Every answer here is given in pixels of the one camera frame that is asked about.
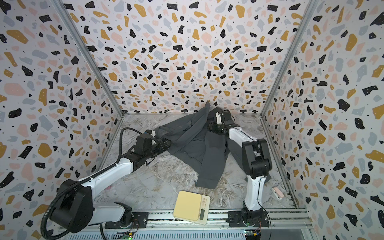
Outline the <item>dark grey zip jacket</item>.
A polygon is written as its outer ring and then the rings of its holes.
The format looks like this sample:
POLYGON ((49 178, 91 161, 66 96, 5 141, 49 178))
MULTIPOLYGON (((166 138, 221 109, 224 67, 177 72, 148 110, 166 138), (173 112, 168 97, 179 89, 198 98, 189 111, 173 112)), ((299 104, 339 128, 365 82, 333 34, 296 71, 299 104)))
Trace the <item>dark grey zip jacket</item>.
POLYGON ((222 177, 228 155, 229 140, 209 130, 215 114, 209 103, 196 113, 186 115, 155 129, 157 139, 172 142, 168 153, 190 166, 197 174, 196 187, 215 189, 222 177))

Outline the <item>aluminium corner post right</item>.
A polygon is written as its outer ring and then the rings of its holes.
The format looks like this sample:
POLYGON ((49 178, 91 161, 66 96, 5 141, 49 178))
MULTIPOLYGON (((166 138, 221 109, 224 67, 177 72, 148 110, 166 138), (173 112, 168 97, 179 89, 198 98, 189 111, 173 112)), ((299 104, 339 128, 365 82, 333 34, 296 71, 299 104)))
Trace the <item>aluminium corner post right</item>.
POLYGON ((267 115, 267 112, 268 112, 268 108, 269 106, 272 104, 273 102, 273 99, 274 99, 274 95, 275 93, 278 91, 278 87, 279 85, 281 84, 282 80, 283 80, 283 77, 290 65, 290 62, 291 60, 293 59, 294 57, 294 54, 296 52, 296 49, 303 37, 303 34, 307 28, 307 25, 310 21, 310 18, 311 16, 313 15, 317 5, 318 5, 319 1, 318 0, 310 0, 309 1, 309 4, 304 12, 304 15, 303 15, 303 19, 301 20, 300 22, 300 25, 298 27, 298 30, 293 38, 293 41, 292 41, 292 44, 291 46, 289 47, 288 49, 288 52, 284 58, 284 61, 283 61, 283 64, 280 68, 280 71, 277 75, 277 78, 271 88, 271 91, 270 91, 270 94, 269 96, 267 97, 267 100, 266 100, 266 103, 265 103, 265 106, 263 107, 263 110, 261 112, 261 118, 265 117, 267 115))

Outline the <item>cream kitchen scale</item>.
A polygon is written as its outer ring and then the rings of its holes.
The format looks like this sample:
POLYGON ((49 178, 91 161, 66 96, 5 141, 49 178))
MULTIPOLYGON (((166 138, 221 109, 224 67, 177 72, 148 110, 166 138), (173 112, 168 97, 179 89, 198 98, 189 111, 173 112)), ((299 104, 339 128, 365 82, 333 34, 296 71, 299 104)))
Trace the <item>cream kitchen scale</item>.
POLYGON ((180 191, 173 211, 179 220, 206 225, 211 198, 209 196, 180 191))

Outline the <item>aluminium corner post left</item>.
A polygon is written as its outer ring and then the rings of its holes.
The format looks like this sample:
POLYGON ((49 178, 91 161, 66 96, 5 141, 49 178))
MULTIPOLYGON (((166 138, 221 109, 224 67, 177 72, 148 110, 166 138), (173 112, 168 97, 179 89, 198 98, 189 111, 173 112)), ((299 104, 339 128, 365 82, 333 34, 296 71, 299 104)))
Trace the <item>aluminium corner post left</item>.
POLYGON ((90 54, 90 51, 87 48, 87 45, 82 40, 82 37, 77 30, 75 24, 73 23, 70 14, 67 12, 67 9, 65 8, 65 5, 63 1, 51 1, 53 7, 55 8, 56 12, 58 13, 59 17, 63 20, 64 25, 70 32, 71 36, 73 37, 74 42, 77 44, 80 52, 84 56, 86 62, 88 63, 91 71, 96 75, 97 80, 103 87, 103 90, 105 94, 107 95, 108 99, 110 100, 112 106, 114 107, 115 111, 118 113, 120 117, 124 117, 123 111, 120 109, 117 100, 115 99, 114 95, 112 94, 112 91, 110 90, 107 82, 105 81, 105 78, 103 74, 101 73, 100 69, 98 68, 97 64, 95 63, 93 57, 90 54))

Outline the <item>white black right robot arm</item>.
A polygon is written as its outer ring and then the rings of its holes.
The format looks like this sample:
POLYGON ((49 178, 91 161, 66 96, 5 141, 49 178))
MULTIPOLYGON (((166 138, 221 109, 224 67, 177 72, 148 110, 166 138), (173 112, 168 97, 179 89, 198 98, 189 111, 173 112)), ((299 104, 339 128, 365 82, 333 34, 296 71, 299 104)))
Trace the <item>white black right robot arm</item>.
POLYGON ((241 216, 229 214, 229 222, 247 227, 261 224, 264 218, 262 205, 264 184, 273 167, 268 142, 246 133, 228 111, 217 112, 214 121, 209 125, 209 130, 226 136, 229 140, 230 153, 247 175, 247 193, 241 216))

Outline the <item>small pink white object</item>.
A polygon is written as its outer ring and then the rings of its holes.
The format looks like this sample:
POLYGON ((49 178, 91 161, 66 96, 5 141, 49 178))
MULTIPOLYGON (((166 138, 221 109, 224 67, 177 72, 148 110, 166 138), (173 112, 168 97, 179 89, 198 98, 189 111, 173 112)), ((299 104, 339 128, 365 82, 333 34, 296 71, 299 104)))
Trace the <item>small pink white object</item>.
POLYGON ((275 196, 278 200, 281 200, 285 197, 283 192, 278 187, 273 187, 272 192, 275 194, 275 196))

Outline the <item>aluminium corner post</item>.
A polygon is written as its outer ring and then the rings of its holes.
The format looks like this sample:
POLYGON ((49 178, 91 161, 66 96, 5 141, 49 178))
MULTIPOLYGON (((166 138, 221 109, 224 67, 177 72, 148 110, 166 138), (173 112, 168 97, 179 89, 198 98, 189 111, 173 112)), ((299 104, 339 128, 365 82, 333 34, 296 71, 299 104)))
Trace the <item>aluminium corner post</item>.
POLYGON ((290 62, 291 60, 293 59, 294 57, 294 54, 296 52, 296 49, 303 37, 303 34, 307 28, 307 25, 310 21, 310 18, 311 16, 313 15, 317 5, 318 5, 319 1, 318 0, 310 0, 309 1, 309 4, 304 12, 304 15, 303 15, 303 19, 301 20, 300 22, 300 25, 298 27, 298 30, 293 38, 293 41, 292 41, 292 44, 291 46, 289 47, 288 49, 288 52, 284 58, 284 61, 283 61, 283 64, 280 68, 280 71, 277 75, 277 78, 271 88, 271 91, 270 91, 270 94, 269 96, 267 97, 267 100, 266 100, 266 103, 265 103, 265 106, 263 107, 263 110, 261 112, 261 118, 265 117, 267 115, 267 112, 268 112, 268 108, 269 106, 272 104, 273 102, 273 99, 274 99, 274 95, 275 93, 278 91, 278 87, 279 85, 281 84, 282 80, 283 80, 283 77, 290 65, 290 62))
POLYGON ((58 13, 59 17, 63 20, 64 25, 70 32, 71 36, 73 37, 74 42, 77 44, 80 52, 84 56, 86 62, 88 63, 91 71, 96 75, 97 80, 103 87, 103 90, 105 94, 107 95, 108 99, 110 100, 112 106, 114 107, 115 111, 118 113, 120 117, 124 117, 123 111, 120 109, 117 100, 115 99, 114 95, 112 94, 112 91, 110 90, 107 82, 105 81, 105 78, 103 74, 101 73, 100 69, 98 68, 97 64, 95 63, 93 57, 90 54, 90 51, 87 48, 87 45, 82 40, 82 37, 77 30, 75 24, 73 23, 70 14, 67 12, 67 9, 65 8, 65 5, 63 1, 51 1, 53 7, 55 8, 56 12, 58 13))

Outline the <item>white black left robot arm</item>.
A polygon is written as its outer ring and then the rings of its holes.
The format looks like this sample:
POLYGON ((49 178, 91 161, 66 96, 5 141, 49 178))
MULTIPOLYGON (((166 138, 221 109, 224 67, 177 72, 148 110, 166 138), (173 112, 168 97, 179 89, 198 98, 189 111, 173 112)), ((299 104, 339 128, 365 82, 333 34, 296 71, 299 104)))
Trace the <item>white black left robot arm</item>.
POLYGON ((94 205, 93 200, 117 180, 147 166, 158 155, 168 151, 172 142, 157 139, 153 131, 137 136, 136 144, 126 153, 119 153, 113 164, 78 181, 64 181, 43 215, 41 232, 45 239, 59 239, 78 233, 87 226, 117 223, 130 227, 134 221, 132 208, 121 202, 94 205))

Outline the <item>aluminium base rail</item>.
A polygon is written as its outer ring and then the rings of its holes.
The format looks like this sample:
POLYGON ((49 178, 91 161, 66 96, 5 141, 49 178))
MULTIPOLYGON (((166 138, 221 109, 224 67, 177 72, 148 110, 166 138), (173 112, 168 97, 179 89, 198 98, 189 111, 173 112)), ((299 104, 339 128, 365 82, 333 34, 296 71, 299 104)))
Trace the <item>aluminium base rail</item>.
POLYGON ((134 223, 89 226, 65 240, 316 240, 318 237, 304 209, 268 209, 254 226, 241 221, 239 210, 209 210, 205 225, 176 219, 172 210, 134 211, 134 223))

